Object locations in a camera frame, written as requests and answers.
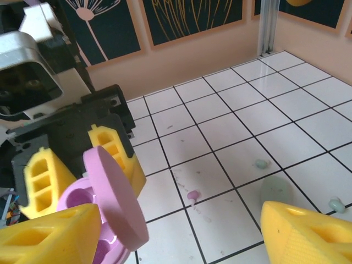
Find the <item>pink cup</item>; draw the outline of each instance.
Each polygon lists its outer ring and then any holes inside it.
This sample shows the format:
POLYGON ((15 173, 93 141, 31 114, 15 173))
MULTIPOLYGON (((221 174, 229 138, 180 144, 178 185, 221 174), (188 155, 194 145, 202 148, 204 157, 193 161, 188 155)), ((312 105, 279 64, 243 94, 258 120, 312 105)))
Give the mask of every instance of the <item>pink cup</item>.
POLYGON ((149 240, 147 225, 133 189, 117 162, 102 147, 83 154, 88 173, 72 183, 57 211, 81 204, 99 206, 102 229, 93 264, 122 264, 149 240))

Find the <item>framed poster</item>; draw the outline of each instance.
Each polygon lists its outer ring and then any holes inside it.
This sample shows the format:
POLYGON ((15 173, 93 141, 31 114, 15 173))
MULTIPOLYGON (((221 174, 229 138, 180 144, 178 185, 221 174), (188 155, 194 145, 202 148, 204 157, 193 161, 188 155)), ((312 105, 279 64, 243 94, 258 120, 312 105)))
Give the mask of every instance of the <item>framed poster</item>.
POLYGON ((352 19, 351 19, 350 25, 348 26, 346 37, 348 37, 349 39, 352 39, 352 19))
POLYGON ((154 46, 244 22, 246 0, 142 0, 154 46))
POLYGON ((347 0, 281 0, 281 15, 328 31, 340 29, 347 0))
POLYGON ((252 19, 258 19, 260 15, 262 1, 261 0, 252 0, 252 19))
POLYGON ((141 50, 126 0, 62 0, 86 66, 141 50))

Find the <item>peach wall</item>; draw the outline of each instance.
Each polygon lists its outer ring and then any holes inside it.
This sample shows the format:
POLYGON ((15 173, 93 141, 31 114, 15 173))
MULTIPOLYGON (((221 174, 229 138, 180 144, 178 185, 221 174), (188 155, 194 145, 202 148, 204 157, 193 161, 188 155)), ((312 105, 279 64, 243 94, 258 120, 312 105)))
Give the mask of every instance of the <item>peach wall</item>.
POLYGON ((352 39, 345 37, 352 18, 352 1, 346 0, 339 32, 278 18, 274 49, 287 50, 352 85, 352 39))
POLYGON ((246 2, 246 23, 151 49, 139 3, 128 1, 144 52, 89 68, 94 86, 119 84, 128 100, 255 58, 259 21, 251 20, 252 0, 246 2))

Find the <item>white tile floor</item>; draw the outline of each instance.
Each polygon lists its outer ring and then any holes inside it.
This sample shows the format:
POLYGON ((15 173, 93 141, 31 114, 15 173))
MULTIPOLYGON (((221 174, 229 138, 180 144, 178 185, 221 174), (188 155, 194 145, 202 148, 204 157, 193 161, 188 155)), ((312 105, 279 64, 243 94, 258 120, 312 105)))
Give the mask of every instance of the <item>white tile floor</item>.
POLYGON ((269 263, 260 233, 269 175, 291 184, 293 205, 352 221, 352 207, 328 207, 331 196, 352 205, 352 87, 290 53, 128 105, 150 241, 127 264, 269 263), (257 169, 256 159, 271 165, 257 169))

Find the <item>small pink bead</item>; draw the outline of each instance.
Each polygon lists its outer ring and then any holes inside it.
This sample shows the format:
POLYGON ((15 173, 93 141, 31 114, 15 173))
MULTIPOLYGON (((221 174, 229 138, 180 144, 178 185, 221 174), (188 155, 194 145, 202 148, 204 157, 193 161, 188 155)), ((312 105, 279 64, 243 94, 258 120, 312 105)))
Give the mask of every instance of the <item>small pink bead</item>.
POLYGON ((200 193, 196 190, 194 191, 190 191, 188 194, 187 194, 187 198, 188 199, 193 199, 193 200, 197 200, 200 196, 200 193))

